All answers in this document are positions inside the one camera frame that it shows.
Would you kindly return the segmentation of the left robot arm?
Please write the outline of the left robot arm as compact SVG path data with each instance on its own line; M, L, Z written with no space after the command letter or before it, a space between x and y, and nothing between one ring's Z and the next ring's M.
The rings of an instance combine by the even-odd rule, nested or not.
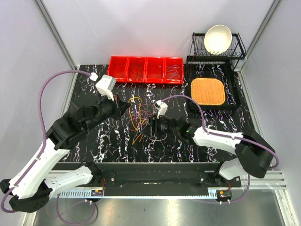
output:
M41 147L27 165L12 179L4 179L0 189L9 200L10 210L1 201L3 212L32 213L44 207L59 193L79 185L97 186L103 183L102 171L96 164L87 162L72 172L60 176L47 177L51 169L88 132L108 118L119 120L130 107L130 103L107 97L78 98L70 102L67 112L56 120L46 133Z

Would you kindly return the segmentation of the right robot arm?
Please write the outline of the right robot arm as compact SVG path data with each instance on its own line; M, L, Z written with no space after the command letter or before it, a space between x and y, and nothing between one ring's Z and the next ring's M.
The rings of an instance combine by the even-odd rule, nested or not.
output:
M220 163L213 176L215 184L221 187L245 174L264 178L272 160L276 158L275 150L256 131L230 133L204 129L162 115L151 116L149 120L144 134L150 138L165 138L174 134L182 142L212 147L235 155L235 159Z

